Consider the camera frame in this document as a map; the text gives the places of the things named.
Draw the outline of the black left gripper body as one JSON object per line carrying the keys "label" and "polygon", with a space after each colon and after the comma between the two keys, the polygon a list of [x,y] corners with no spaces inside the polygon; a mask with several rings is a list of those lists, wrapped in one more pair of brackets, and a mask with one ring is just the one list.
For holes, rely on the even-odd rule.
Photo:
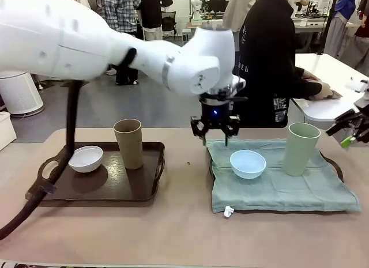
{"label": "black left gripper body", "polygon": [[229,102],[210,105],[201,102],[201,116],[192,116],[190,125],[194,129],[222,129],[229,127],[235,129],[240,125],[238,116],[232,116],[229,111]]}

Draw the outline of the light green plastic cup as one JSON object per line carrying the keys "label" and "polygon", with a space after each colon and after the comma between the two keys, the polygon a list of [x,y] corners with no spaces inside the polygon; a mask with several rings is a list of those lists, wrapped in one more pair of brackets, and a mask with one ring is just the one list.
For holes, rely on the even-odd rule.
{"label": "light green plastic cup", "polygon": [[293,123],[288,126],[282,166],[286,174],[291,176],[303,174],[320,136],[320,129],[311,124]]}

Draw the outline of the light wooden board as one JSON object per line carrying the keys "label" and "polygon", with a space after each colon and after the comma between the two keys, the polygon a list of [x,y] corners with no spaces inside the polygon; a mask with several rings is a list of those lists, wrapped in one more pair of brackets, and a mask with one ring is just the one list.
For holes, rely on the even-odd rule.
{"label": "light wooden board", "polygon": [[331,90],[330,94],[327,94],[326,96],[322,97],[320,95],[310,96],[309,100],[311,101],[318,101],[318,100],[334,100],[334,99],[340,99],[342,96],[336,92],[335,90]]}

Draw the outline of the white air purifier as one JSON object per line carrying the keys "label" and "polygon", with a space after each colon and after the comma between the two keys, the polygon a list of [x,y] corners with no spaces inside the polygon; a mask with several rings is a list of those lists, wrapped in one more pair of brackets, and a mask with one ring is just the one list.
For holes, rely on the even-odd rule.
{"label": "white air purifier", "polygon": [[0,71],[0,96],[14,118],[36,115],[44,103],[29,73]]}

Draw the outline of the white bowl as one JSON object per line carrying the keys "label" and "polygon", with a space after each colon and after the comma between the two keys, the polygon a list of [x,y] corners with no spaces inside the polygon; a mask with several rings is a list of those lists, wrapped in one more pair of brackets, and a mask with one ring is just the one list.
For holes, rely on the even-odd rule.
{"label": "white bowl", "polygon": [[96,170],[102,162],[103,150],[98,146],[83,146],[74,151],[68,165],[78,173]]}

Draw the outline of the beige plastic cup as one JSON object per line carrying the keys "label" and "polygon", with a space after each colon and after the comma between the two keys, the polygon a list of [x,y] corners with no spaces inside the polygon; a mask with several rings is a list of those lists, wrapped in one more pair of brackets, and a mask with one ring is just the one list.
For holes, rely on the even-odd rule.
{"label": "beige plastic cup", "polygon": [[136,119],[124,119],[113,126],[115,137],[126,169],[143,166],[142,124]]}

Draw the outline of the person in blue jacket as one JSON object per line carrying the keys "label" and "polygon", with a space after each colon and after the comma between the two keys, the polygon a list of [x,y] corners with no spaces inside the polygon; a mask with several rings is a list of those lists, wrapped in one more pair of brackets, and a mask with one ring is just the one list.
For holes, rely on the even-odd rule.
{"label": "person in blue jacket", "polygon": [[345,27],[356,10],[356,0],[338,0],[335,6],[334,19],[336,27],[334,33],[336,40],[334,41],[333,56],[338,58],[341,51],[341,46],[344,39]]}

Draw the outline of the white box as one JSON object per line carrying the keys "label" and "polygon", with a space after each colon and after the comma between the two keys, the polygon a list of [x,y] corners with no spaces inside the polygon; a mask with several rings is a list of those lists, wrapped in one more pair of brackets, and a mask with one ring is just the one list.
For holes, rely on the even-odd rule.
{"label": "white box", "polygon": [[17,138],[8,112],[0,112],[0,150]]}

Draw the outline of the person's left hand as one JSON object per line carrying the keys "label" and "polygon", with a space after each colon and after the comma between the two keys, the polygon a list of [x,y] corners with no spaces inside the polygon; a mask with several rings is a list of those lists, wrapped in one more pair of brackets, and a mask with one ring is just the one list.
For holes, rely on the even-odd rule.
{"label": "person's left hand", "polygon": [[302,74],[302,79],[305,80],[314,80],[314,81],[319,81],[320,79],[313,75],[313,73],[309,72],[308,70],[304,70],[303,74]]}

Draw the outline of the person in black sweatshirt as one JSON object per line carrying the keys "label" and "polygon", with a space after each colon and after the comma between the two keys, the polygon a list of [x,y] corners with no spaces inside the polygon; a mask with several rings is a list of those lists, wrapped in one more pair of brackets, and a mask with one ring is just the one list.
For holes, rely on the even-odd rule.
{"label": "person in black sweatshirt", "polygon": [[239,75],[246,86],[234,104],[243,128],[283,128],[295,76],[295,25],[288,0],[256,0],[239,34]]}

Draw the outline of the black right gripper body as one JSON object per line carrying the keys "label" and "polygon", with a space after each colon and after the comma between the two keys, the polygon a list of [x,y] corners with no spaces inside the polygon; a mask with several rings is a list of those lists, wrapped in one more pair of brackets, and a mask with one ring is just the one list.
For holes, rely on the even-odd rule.
{"label": "black right gripper body", "polygon": [[355,126],[354,137],[357,141],[369,141],[369,99],[362,97],[355,102],[355,106],[359,110],[359,122]]}

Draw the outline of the person in plaid shirt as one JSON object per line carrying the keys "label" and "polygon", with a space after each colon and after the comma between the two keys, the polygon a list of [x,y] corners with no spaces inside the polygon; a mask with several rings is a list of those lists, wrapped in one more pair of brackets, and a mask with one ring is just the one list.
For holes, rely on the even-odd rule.
{"label": "person in plaid shirt", "polygon": [[[100,0],[101,16],[113,30],[137,36],[137,22],[135,10],[141,4],[141,0]],[[117,85],[138,84],[138,70],[129,67],[116,67]]]}

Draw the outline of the white side table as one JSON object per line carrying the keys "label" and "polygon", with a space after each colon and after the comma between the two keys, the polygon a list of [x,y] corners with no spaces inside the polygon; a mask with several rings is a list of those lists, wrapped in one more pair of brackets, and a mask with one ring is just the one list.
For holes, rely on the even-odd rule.
{"label": "white side table", "polygon": [[321,101],[293,99],[292,102],[308,120],[331,122],[354,109],[354,102],[363,95],[358,85],[367,77],[330,55],[296,54],[296,65],[313,73],[341,95],[339,99]]}

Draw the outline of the background workbench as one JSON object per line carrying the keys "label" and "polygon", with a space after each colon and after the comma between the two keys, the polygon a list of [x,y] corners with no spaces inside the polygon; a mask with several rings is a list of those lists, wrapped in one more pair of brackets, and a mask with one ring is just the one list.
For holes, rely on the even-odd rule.
{"label": "background workbench", "polygon": [[323,27],[328,21],[329,15],[322,12],[302,10],[292,14],[291,19],[296,28]]}

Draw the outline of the person's right forearm black sleeve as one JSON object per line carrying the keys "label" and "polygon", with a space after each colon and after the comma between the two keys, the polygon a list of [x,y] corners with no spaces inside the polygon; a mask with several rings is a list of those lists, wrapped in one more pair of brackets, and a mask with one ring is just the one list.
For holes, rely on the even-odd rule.
{"label": "person's right forearm black sleeve", "polygon": [[294,83],[292,84],[292,97],[294,99],[309,99],[317,95],[322,90],[322,85],[318,80],[305,78],[307,70],[295,67]]}

